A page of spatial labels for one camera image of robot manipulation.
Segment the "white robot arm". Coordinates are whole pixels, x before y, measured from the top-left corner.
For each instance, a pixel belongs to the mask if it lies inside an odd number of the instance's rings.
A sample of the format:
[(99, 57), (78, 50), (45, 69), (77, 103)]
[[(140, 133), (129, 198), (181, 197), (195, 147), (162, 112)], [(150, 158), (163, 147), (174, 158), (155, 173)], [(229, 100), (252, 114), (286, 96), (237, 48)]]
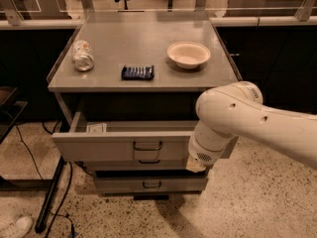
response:
[(202, 172), (231, 153), (239, 136), (317, 168), (317, 117), (264, 106), (261, 91), (248, 81), (206, 90), (196, 101), (196, 114), (186, 163), (191, 172)]

